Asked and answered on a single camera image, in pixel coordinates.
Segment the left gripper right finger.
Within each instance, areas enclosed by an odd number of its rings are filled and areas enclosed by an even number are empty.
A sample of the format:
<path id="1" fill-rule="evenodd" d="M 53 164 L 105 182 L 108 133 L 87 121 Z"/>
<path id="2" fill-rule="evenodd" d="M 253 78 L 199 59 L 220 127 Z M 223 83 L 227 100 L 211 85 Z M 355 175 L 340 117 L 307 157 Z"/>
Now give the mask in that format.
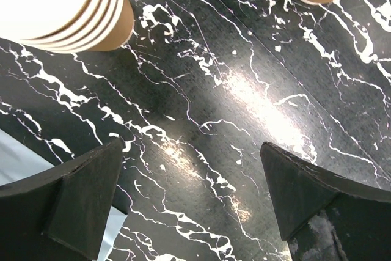
<path id="1" fill-rule="evenodd" d="M 363 185 L 264 142 L 260 157 L 293 260 L 390 260 L 390 191 Z"/>

